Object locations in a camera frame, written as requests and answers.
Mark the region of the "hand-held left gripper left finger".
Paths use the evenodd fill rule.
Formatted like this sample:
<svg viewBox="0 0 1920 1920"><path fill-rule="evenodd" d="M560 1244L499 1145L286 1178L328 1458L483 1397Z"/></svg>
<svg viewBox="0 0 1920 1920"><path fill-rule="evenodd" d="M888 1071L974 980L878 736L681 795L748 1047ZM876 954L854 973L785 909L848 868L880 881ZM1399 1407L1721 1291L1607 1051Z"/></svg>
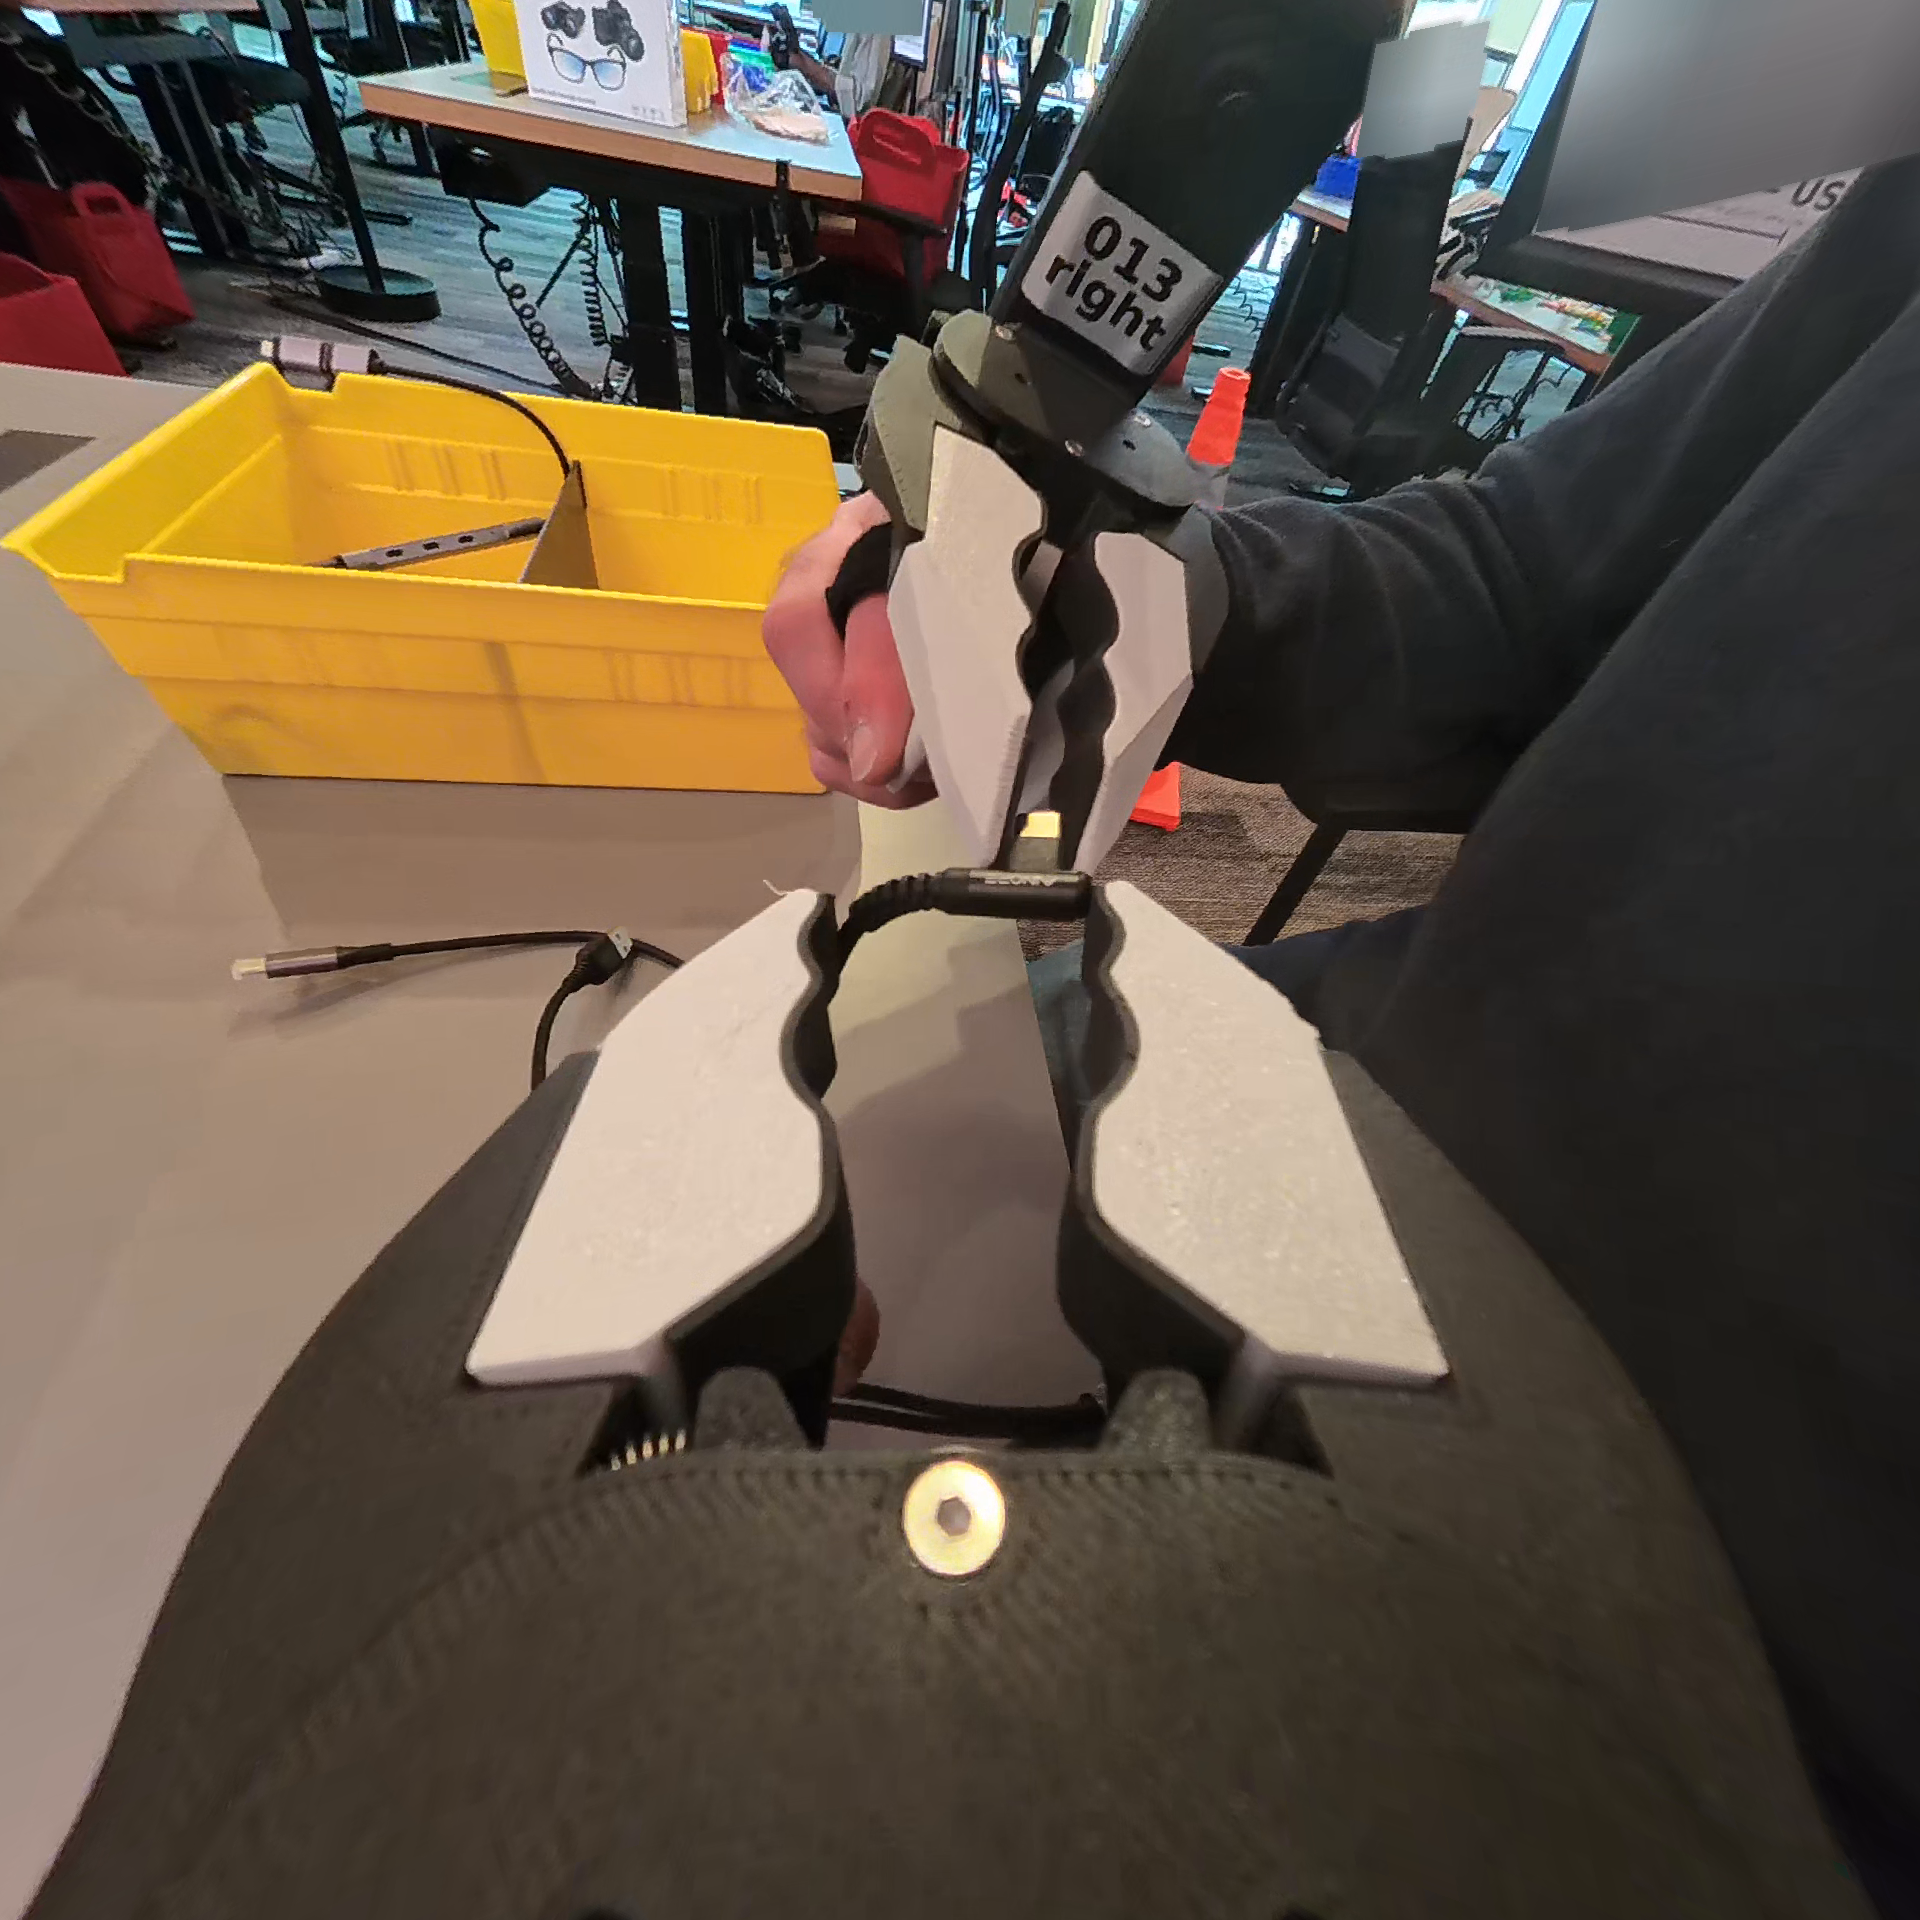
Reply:
<svg viewBox="0 0 1920 1920"><path fill-rule="evenodd" d="M608 1032L470 1343L480 1385L748 1368L831 1387L849 1319L833 898L783 895Z"/></svg>

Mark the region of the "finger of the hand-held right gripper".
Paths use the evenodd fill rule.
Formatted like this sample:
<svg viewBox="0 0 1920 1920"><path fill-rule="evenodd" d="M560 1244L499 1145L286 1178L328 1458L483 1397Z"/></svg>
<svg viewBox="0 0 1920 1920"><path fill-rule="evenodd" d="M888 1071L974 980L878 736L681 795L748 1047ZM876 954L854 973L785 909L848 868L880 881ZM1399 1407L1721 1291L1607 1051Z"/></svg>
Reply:
<svg viewBox="0 0 1920 1920"><path fill-rule="evenodd" d="M1049 801L1068 858L1103 858L1190 695L1184 565L1142 536L1097 536L1049 597L1069 642L1062 762Z"/></svg>
<svg viewBox="0 0 1920 1920"><path fill-rule="evenodd" d="M996 451L932 435L925 530L893 573L893 636L918 751L977 868L1001 858L1033 713L1022 565L1043 519L1039 495Z"/></svg>

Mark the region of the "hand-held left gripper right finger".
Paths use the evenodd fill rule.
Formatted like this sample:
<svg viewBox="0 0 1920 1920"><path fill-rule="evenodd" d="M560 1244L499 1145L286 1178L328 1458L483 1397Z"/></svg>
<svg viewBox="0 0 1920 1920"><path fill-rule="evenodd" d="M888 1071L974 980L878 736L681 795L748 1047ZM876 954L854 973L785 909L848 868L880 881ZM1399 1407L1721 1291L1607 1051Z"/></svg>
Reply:
<svg viewBox="0 0 1920 1920"><path fill-rule="evenodd" d="M1084 943L1087 1100L1065 1199L1065 1322L1108 1389L1197 1381L1425 1389L1448 1360L1313 1029L1128 882Z"/></svg>

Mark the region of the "yellow plastic bin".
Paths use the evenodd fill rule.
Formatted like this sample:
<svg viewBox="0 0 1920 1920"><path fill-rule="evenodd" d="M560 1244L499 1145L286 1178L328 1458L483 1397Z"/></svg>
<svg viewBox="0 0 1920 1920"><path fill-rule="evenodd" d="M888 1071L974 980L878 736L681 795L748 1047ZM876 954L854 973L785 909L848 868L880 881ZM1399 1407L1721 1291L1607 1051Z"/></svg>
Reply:
<svg viewBox="0 0 1920 1920"><path fill-rule="evenodd" d="M548 516L573 463L596 593L518 586L535 543L327 568ZM838 501L813 427L255 365L4 547L228 778L813 795L760 613Z"/></svg>

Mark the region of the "person's right forearm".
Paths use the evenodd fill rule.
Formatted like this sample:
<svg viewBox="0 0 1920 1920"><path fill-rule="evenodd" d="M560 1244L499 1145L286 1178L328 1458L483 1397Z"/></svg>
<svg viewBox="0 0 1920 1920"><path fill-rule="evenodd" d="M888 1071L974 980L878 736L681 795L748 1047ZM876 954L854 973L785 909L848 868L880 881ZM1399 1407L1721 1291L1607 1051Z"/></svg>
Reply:
<svg viewBox="0 0 1920 1920"><path fill-rule="evenodd" d="M1813 234L1608 392L1472 477L1209 521L1227 616L1165 756L1304 805L1480 801L1627 627L1761 490L1889 445L1843 423L1872 351L1915 346L1915 159L1870 167Z"/></svg>

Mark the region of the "grey usb hub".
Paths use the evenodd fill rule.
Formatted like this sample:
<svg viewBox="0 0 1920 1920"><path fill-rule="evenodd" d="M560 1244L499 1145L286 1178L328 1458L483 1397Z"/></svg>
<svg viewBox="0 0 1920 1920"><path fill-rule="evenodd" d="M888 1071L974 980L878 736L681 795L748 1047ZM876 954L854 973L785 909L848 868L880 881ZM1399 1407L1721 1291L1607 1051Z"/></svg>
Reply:
<svg viewBox="0 0 1920 1920"><path fill-rule="evenodd" d="M353 573L419 570L444 560L486 556L503 547L529 544L539 539L544 529L547 516L507 519L448 536L342 552L327 560L327 568Z"/></svg>

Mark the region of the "person's right hand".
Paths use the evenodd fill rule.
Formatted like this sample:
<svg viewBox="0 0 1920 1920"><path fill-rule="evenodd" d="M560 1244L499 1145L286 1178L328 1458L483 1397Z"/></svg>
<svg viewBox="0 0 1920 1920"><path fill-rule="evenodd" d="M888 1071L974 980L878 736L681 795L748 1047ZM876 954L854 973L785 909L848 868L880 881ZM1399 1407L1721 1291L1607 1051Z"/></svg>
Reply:
<svg viewBox="0 0 1920 1920"><path fill-rule="evenodd" d="M913 810L936 787L927 771L905 771L913 706L885 597L852 607L844 629L827 608L844 560L872 529L892 529L872 495L838 504L827 527L785 560L760 617L760 642L800 706L813 780L863 805Z"/></svg>

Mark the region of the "black office chair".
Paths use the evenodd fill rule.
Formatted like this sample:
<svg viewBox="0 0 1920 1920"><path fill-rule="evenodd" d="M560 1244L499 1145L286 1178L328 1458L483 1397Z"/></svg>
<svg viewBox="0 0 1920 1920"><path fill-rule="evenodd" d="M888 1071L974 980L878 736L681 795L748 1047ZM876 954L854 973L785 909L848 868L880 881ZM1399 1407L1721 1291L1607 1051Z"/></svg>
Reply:
<svg viewBox="0 0 1920 1920"><path fill-rule="evenodd" d="M1359 163L1333 305L1277 401L1285 491L1340 504L1416 474L1428 376L1451 323L1433 296L1465 137Z"/></svg>

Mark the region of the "red plastic container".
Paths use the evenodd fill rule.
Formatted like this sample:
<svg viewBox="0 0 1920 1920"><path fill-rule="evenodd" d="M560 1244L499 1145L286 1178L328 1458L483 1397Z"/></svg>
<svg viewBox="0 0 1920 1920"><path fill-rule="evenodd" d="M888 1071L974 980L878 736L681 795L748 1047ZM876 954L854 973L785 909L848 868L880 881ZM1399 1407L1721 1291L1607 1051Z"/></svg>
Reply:
<svg viewBox="0 0 1920 1920"><path fill-rule="evenodd" d="M968 183L968 154L943 145L931 122L885 107L854 116L848 140L862 175L852 261L876 275L905 280L905 228L885 223L880 212L902 216L917 225L921 282L931 285L948 269L952 227Z"/></svg>

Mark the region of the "cluttered wooden side desk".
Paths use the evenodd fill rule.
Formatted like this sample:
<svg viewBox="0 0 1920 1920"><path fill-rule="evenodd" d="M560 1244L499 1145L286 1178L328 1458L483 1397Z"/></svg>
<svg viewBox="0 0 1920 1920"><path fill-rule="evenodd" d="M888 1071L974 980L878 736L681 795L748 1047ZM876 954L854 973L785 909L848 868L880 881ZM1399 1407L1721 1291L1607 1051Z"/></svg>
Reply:
<svg viewBox="0 0 1920 1920"><path fill-rule="evenodd" d="M726 330L752 280L744 245L760 212L813 208L821 235L859 225L886 231L900 256L910 332L924 325L932 290L921 275L927 245L952 242L952 219L931 225L878 199L837 116L813 152L728 113L648 128L503 91L483 61L363 76L358 91L372 114L428 135L453 202L491 212L568 194L585 204L589 225L611 228L621 327L608 337L648 409L733 409Z"/></svg>

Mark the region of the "white printed box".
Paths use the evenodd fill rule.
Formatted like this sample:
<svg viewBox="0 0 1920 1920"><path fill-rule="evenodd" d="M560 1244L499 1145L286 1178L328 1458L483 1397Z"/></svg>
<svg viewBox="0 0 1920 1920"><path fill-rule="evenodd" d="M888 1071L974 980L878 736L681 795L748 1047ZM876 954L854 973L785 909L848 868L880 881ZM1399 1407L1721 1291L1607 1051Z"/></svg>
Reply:
<svg viewBox="0 0 1920 1920"><path fill-rule="evenodd" d="M542 104L643 128L687 124L671 2L516 2L523 80Z"/></svg>

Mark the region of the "red floor container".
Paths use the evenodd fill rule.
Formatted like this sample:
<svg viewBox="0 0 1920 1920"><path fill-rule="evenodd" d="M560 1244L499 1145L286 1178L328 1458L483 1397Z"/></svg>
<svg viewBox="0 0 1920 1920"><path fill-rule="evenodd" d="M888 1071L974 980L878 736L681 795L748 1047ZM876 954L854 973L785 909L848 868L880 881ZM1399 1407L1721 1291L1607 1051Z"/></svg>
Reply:
<svg viewBox="0 0 1920 1920"><path fill-rule="evenodd" d="M153 343L197 317L153 216L112 183L7 177L3 197L7 251L72 282L109 343Z"/></svg>
<svg viewBox="0 0 1920 1920"><path fill-rule="evenodd" d="M112 347L83 288L62 275L49 275L8 251L3 269L3 340L0 359L13 369L46 369L125 378L128 371Z"/></svg>

